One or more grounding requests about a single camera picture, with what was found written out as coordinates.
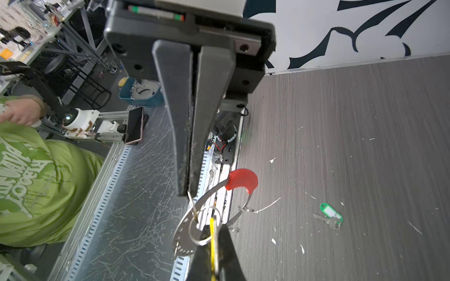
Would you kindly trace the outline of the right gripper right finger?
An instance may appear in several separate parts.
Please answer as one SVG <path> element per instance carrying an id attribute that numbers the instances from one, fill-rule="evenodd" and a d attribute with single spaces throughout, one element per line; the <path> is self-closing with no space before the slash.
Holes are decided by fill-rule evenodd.
<path id="1" fill-rule="evenodd" d="M 227 225 L 222 225 L 215 235 L 215 278 L 246 281 Z"/>

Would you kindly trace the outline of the yellow capped key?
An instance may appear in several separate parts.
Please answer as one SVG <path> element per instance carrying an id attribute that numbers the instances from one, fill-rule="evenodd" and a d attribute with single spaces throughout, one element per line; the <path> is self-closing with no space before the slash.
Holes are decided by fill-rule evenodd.
<path id="1" fill-rule="evenodd" d="M 211 265 L 211 281 L 216 281 L 217 280 L 217 273 L 216 273 L 216 246 L 215 246 L 215 242 L 216 242 L 216 238 L 215 238 L 215 234 L 216 234 L 216 222 L 214 217 L 210 218 L 210 265 Z"/>

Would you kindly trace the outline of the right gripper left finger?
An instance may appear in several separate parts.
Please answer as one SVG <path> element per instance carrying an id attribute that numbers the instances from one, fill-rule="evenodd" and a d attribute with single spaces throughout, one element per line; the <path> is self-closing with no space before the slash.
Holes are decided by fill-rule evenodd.
<path id="1" fill-rule="evenodd" d="M 212 273 L 211 245 L 207 242 L 206 245 L 197 247 L 186 281 L 211 281 Z"/>

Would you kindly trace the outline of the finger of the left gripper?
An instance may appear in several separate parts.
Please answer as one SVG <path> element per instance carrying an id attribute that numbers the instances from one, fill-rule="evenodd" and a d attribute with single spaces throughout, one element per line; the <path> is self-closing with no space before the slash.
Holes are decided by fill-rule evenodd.
<path id="1" fill-rule="evenodd" d="M 204 46 L 198 55 L 189 159 L 189 189 L 198 194 L 203 151 L 235 69 L 234 51 Z"/>
<path id="2" fill-rule="evenodd" d="M 152 55 L 172 127 L 177 193 L 187 196 L 192 131 L 191 47 L 157 40 Z"/>

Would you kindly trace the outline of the green capped key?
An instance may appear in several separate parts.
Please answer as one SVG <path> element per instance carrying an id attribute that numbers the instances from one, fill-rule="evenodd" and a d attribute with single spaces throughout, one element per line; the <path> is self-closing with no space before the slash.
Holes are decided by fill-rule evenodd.
<path id="1" fill-rule="evenodd" d="M 313 214 L 312 216 L 317 219 L 325 222 L 330 229 L 335 231 L 340 231 L 341 226 L 343 224 L 343 216 L 341 213 L 337 212 L 331 205 L 328 203 L 321 203 L 319 205 L 320 211 L 322 215 Z"/>

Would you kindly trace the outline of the large wire keyring red sleeve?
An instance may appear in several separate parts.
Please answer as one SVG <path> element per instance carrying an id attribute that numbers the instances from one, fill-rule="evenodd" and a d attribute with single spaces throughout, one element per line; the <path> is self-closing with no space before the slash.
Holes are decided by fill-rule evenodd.
<path id="1" fill-rule="evenodd" d="M 237 169 L 229 173 L 227 179 L 221 181 L 198 199 L 192 207 L 189 207 L 182 217 L 173 235 L 172 246 L 174 256 L 192 255 L 197 247 L 205 246 L 212 241 L 210 236 L 203 238 L 200 226 L 202 215 L 210 214 L 215 219 L 217 227 L 223 225 L 223 212 L 212 204 L 212 197 L 219 191 L 233 191 L 235 189 L 245 189 L 248 204 L 252 194 L 259 185 L 259 180 L 255 172 L 249 169 Z"/>

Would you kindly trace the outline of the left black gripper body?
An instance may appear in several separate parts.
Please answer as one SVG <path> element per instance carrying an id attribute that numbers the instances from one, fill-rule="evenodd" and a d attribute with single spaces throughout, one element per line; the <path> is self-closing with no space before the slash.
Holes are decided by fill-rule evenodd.
<path id="1" fill-rule="evenodd" d="M 276 47 L 272 24 L 209 1 L 110 1 L 104 35 L 131 77 L 159 82 L 169 112 L 242 112 Z"/>

